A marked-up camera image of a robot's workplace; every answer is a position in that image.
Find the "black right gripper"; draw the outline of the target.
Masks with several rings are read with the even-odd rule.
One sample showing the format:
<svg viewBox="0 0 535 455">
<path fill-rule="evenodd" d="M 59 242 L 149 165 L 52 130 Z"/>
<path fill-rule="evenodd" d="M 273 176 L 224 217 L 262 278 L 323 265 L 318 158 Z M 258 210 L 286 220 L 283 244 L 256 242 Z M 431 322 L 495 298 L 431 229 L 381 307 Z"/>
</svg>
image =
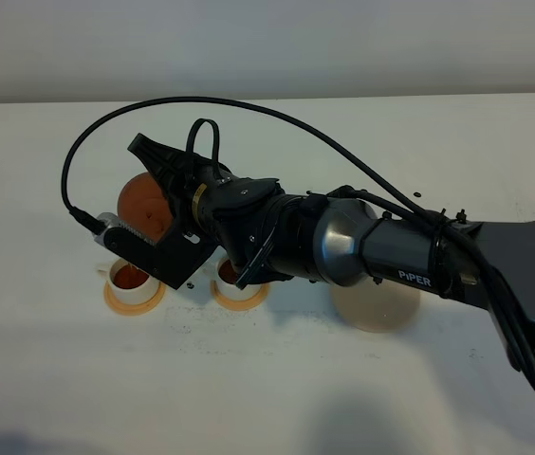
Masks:
<svg viewBox="0 0 535 455">
<path fill-rule="evenodd" d="M 140 161 L 169 201 L 173 224 L 165 235 L 165 245 L 192 245 L 189 237 L 195 235 L 199 239 L 197 246 L 217 246 L 215 235 L 200 221 L 200 202 L 210 190 L 232 181 L 230 169 L 217 163 L 214 173 L 210 160 L 187 160 L 185 152 L 143 134 L 137 134 L 127 150 Z M 264 266 L 273 248 L 274 241 L 268 236 L 238 274 L 235 282 L 238 289 L 266 281 L 268 273 Z"/>
</svg>

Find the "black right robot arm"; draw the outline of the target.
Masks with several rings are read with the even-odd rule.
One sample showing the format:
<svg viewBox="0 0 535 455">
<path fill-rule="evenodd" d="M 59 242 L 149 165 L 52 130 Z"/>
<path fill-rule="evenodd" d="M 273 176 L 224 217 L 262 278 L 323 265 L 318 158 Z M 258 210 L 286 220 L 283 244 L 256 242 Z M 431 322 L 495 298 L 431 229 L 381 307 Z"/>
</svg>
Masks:
<svg viewBox="0 0 535 455">
<path fill-rule="evenodd" d="M 274 178 L 241 178 L 214 157 L 142 135 L 129 151 L 173 215 L 136 265 L 169 286 L 186 282 L 217 247 L 226 250 L 239 288 L 295 277 L 405 284 L 489 311 L 510 364 L 535 391 L 535 221 L 449 218 L 348 186 L 288 194 Z"/>
</svg>

